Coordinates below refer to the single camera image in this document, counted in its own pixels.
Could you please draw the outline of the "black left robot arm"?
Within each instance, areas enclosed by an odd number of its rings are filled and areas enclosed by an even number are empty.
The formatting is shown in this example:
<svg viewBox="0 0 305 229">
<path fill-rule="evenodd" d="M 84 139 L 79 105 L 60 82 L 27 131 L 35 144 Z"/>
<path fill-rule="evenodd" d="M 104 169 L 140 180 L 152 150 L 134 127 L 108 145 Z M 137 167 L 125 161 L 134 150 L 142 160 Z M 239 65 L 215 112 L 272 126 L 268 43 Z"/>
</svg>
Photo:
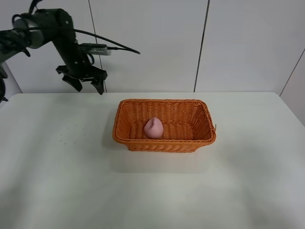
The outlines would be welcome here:
<svg viewBox="0 0 305 229">
<path fill-rule="evenodd" d="M 5 62 L 23 52 L 30 56 L 28 48 L 38 49 L 52 42 L 64 65 L 56 68 L 62 80 L 76 91 L 82 90 L 82 82 L 90 82 L 99 94 L 104 93 L 105 70 L 95 67 L 94 48 L 104 50 L 106 45 L 82 43 L 76 39 L 72 17 L 63 9 L 41 9 L 34 14 L 15 14 L 12 30 L 0 32 L 0 61 Z"/>
</svg>

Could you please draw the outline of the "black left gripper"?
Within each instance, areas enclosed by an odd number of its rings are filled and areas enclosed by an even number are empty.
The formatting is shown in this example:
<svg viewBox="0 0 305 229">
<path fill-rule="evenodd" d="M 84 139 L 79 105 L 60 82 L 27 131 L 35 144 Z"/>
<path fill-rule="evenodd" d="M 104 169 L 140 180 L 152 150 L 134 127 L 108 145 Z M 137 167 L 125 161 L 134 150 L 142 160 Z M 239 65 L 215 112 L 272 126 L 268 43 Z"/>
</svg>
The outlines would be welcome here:
<svg viewBox="0 0 305 229">
<path fill-rule="evenodd" d="M 75 38 L 58 36 L 53 40 L 60 57 L 65 65 L 56 68 L 58 74 L 62 74 L 62 80 L 72 86 L 76 91 L 82 90 L 82 82 L 90 82 L 102 95 L 104 93 L 104 81 L 108 74 L 105 70 L 92 66 L 85 53 Z"/>
</svg>

